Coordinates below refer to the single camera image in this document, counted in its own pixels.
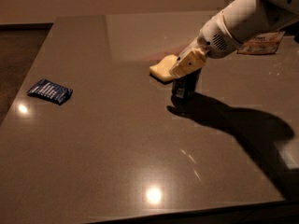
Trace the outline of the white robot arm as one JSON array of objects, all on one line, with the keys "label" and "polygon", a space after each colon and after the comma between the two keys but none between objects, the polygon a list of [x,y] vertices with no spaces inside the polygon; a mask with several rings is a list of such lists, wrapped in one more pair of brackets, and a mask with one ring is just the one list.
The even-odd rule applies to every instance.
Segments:
[{"label": "white robot arm", "polygon": [[299,0],[234,0],[200,29],[183,50],[170,74],[185,77],[201,69],[208,58],[223,58],[252,37],[277,31],[299,20]]}]

